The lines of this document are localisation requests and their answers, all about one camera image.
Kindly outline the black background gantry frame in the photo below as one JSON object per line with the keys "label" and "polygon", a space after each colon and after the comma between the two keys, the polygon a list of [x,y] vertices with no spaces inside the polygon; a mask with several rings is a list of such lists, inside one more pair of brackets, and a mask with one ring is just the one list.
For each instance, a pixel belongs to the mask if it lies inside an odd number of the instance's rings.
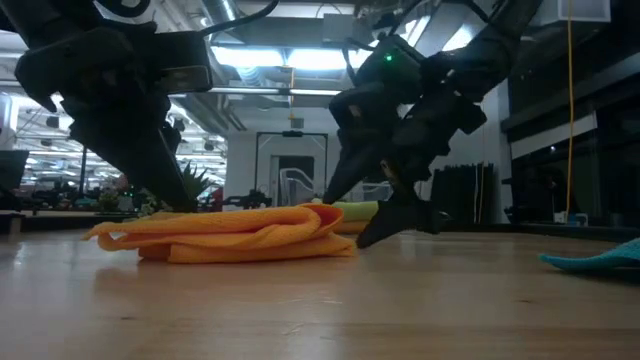
{"label": "black background gantry frame", "polygon": [[280,196],[280,160],[282,157],[313,159],[313,171],[306,177],[311,180],[312,194],[323,194],[328,185],[328,135],[289,130],[281,132],[257,132],[255,137],[254,189],[264,190],[274,204]]}

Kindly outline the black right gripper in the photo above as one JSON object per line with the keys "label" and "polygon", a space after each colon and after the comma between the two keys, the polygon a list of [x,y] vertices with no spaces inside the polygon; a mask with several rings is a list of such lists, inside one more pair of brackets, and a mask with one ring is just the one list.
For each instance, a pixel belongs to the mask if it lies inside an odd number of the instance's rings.
{"label": "black right gripper", "polygon": [[[446,87],[414,98],[404,116],[398,114],[401,100],[399,90],[380,82],[343,91],[331,100],[342,149],[324,204],[337,202],[369,175],[382,173],[381,162],[387,159],[412,182],[428,180],[435,158],[449,154],[453,135],[459,130],[470,134],[487,120],[479,105]],[[439,234],[443,225],[444,215],[421,199],[414,185],[394,184],[393,194],[378,202],[356,245],[365,249],[405,230]]]}

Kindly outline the green succulent plant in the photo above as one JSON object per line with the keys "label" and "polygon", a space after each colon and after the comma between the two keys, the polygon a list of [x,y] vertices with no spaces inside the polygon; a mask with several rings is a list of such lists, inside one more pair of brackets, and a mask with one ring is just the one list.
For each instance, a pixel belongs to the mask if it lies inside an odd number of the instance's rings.
{"label": "green succulent plant", "polygon": [[139,215],[150,216],[157,212],[197,212],[199,207],[198,197],[211,185],[215,185],[214,181],[211,181],[206,177],[206,173],[207,169],[204,169],[202,172],[198,172],[198,166],[192,166],[191,162],[188,162],[182,170],[182,178],[184,180],[189,200],[188,206],[174,207],[169,205],[166,201],[160,200],[148,189],[142,188],[139,191],[139,194],[142,197]]}

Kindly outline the black background monitor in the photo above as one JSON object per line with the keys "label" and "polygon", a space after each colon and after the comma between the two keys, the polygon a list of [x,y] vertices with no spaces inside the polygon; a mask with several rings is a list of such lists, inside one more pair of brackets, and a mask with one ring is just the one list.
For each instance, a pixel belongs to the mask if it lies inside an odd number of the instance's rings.
{"label": "black background monitor", "polygon": [[0,150],[0,188],[17,189],[24,175],[28,150]]}

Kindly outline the silver ceiling duct pipe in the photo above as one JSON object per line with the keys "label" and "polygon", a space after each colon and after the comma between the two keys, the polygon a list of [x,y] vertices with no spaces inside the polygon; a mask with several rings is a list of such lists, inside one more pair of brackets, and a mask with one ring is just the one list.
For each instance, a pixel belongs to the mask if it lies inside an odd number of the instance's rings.
{"label": "silver ceiling duct pipe", "polygon": [[235,0],[201,0],[211,25],[233,21],[242,17]]}

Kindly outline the green microfiber towel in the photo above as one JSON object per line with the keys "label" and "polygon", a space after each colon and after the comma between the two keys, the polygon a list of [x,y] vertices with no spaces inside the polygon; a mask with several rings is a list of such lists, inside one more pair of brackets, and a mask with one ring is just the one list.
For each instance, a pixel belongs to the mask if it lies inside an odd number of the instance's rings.
{"label": "green microfiber towel", "polygon": [[307,207],[317,212],[324,222],[368,222],[378,211],[378,202],[335,202],[327,205],[320,199],[313,199]]}

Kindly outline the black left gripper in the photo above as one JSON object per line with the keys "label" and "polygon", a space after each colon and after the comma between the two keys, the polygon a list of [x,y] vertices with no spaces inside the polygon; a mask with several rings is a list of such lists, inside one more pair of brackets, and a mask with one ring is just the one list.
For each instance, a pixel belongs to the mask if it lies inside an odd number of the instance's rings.
{"label": "black left gripper", "polygon": [[54,94],[74,119],[71,136],[164,201],[193,212],[174,153],[161,132],[168,98],[126,36],[105,27],[28,50],[15,75],[25,92],[51,110]]}

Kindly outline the orange microfiber towel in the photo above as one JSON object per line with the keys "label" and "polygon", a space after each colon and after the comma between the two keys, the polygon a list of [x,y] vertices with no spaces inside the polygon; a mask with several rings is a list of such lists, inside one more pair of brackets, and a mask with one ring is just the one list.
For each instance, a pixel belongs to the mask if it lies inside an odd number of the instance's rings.
{"label": "orange microfiber towel", "polygon": [[342,222],[337,225],[333,231],[336,234],[354,235],[360,234],[367,227],[367,221]]}
{"label": "orange microfiber towel", "polygon": [[134,221],[104,222],[83,239],[105,251],[136,250],[144,259],[179,264],[243,263],[353,257],[355,241],[335,233],[339,208],[293,207],[214,213],[157,212]]}

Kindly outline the teal microfiber towel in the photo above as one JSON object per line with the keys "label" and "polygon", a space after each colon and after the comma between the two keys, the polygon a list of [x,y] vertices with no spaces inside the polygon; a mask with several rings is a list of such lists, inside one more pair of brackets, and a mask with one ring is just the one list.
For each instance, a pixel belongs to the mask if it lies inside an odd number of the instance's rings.
{"label": "teal microfiber towel", "polygon": [[618,268],[640,269],[640,238],[591,257],[569,258],[541,254],[539,259],[567,272],[596,272]]}

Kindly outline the black curtain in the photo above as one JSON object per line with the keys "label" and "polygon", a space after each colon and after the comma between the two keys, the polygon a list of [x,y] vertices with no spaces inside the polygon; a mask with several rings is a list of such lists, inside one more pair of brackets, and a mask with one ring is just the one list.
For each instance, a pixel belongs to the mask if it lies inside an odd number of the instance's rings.
{"label": "black curtain", "polygon": [[489,224],[493,221],[494,165],[477,163],[437,169],[430,200],[455,224]]}

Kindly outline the long ceiling light bar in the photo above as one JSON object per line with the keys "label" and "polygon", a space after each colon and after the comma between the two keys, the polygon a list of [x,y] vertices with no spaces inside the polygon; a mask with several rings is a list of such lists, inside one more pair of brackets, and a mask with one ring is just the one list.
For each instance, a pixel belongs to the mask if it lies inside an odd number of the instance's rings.
{"label": "long ceiling light bar", "polygon": [[264,87],[213,87],[204,91],[169,91],[167,94],[173,97],[183,96],[189,92],[208,92],[226,95],[271,95],[271,96],[322,96],[332,97],[342,90],[322,90],[322,89],[297,89],[297,88],[264,88]]}

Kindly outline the background work table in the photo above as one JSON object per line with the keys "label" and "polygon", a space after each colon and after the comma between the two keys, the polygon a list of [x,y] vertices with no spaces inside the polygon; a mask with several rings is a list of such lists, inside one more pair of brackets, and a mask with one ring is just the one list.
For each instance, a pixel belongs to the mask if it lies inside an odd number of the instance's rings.
{"label": "background work table", "polygon": [[0,210],[0,234],[91,228],[103,222],[120,223],[134,215],[70,211],[15,212]]}

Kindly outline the clear plastic bin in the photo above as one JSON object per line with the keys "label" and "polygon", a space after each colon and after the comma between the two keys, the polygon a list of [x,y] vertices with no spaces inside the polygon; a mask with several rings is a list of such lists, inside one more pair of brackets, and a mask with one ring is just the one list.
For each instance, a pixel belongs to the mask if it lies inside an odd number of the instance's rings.
{"label": "clear plastic bin", "polygon": [[[322,192],[314,188],[315,182],[298,168],[284,168],[279,172],[279,204],[282,206],[321,201]],[[368,202],[387,200],[392,195],[391,185],[382,183],[358,183],[339,199],[339,202]]]}

